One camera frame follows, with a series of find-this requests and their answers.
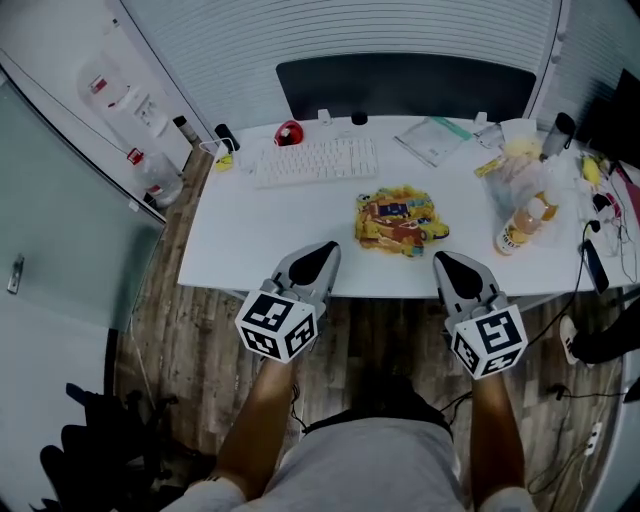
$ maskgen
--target white desk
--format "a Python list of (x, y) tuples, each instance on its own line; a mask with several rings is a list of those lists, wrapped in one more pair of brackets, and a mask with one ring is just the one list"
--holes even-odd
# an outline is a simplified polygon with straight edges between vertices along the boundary
[[(288, 253), (314, 242), (335, 240), (342, 249), (333, 289), (335, 296), (436, 297), (432, 256), (439, 250), (460, 252), (484, 263), (510, 296), (552, 295), (573, 290), (580, 264), (577, 248), (582, 226), (575, 198), (569, 197), (572, 194), (567, 194), (562, 207), (571, 209), (575, 215), (575, 229), (567, 229), (557, 246), (529, 244), (513, 256), (500, 256), (493, 248), (493, 240), (501, 223), (484, 185), (473, 173), (498, 152), (470, 140), (441, 166), (429, 168), (392, 140), (393, 135), (420, 119), (377, 117), (361, 127), (353, 126), (347, 119), (334, 119), (329, 127), (317, 121), (303, 123), (308, 140), (330, 139), (339, 134), (373, 138), (380, 165), (380, 174), (374, 179), (255, 189), (253, 175), (237, 170), (222, 174), (212, 171), (200, 198), (178, 282), (237, 291), (256, 289)], [(473, 130), (470, 121), (456, 122)], [(244, 130), (239, 134), (240, 144), (250, 147), (252, 141), (273, 137), (277, 127)], [(564, 152), (569, 163), (568, 186), (579, 175), (577, 157), (575, 148)], [(451, 234), (427, 246), (422, 258), (362, 249), (354, 239), (356, 197), (383, 186), (404, 184), (425, 190), (431, 196)], [(640, 230), (621, 181), (617, 182), (617, 190), (627, 205), (629, 234), (639, 242)], [(635, 264), (632, 252), (625, 256), (627, 272)], [(601, 259), (612, 287), (631, 284), (622, 272), (619, 256)], [(593, 289), (586, 271), (580, 289)]]

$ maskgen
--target paper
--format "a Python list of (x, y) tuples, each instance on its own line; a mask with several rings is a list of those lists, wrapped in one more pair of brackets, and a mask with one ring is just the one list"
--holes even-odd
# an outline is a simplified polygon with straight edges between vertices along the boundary
[(535, 119), (509, 119), (500, 123), (505, 144), (518, 139), (530, 139), (536, 136), (538, 125)]

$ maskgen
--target white wall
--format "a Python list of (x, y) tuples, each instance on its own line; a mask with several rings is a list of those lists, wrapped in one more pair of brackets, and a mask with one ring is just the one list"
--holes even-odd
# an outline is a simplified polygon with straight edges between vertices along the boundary
[(85, 424), (66, 383), (103, 392), (107, 329), (7, 293), (0, 293), (0, 326), (0, 498), (12, 512), (31, 512), (29, 504), (55, 499), (40, 450), (60, 446), (65, 425)]
[[(103, 0), (0, 1), (0, 49), (66, 108), (114, 145), (107, 125), (86, 107), (76, 93), (76, 73), (88, 58), (104, 49), (132, 83), (146, 87), (171, 117), (175, 112), (167, 94), (122, 32)], [(127, 191), (142, 198), (126, 155), (93, 133), (34, 85), (0, 52), (0, 63), (43, 114), (105, 173)]]
[[(640, 375), (640, 350), (624, 356), (621, 392)], [(621, 404), (616, 428), (602, 469), (585, 512), (618, 510), (640, 483), (640, 402)]]
[(549, 128), (558, 112), (577, 124), (591, 102), (610, 99), (622, 69), (640, 76), (640, 17), (627, 0), (574, 0), (566, 38), (538, 115), (538, 126)]

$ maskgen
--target white keyboard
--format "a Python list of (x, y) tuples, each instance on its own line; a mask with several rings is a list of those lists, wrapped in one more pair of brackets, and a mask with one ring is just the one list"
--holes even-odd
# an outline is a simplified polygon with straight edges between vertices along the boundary
[(336, 139), (274, 146), (258, 161), (256, 187), (281, 187), (378, 174), (378, 159), (371, 139)]

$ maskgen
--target person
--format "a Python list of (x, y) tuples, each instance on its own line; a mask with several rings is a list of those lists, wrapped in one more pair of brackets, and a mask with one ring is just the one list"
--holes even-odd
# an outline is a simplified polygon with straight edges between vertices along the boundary
[(640, 336), (636, 334), (639, 315), (640, 299), (637, 299), (620, 313), (611, 327), (594, 333), (579, 331), (572, 318), (564, 315), (559, 332), (567, 362), (571, 365), (579, 360), (587, 364), (606, 363), (640, 348)]
[[(216, 467), (165, 512), (463, 511), (452, 435), (403, 377), (373, 409), (312, 424), (276, 469), (296, 365), (266, 360)], [(471, 490), (481, 512), (530, 512), (524, 454), (501, 374), (472, 384)]]

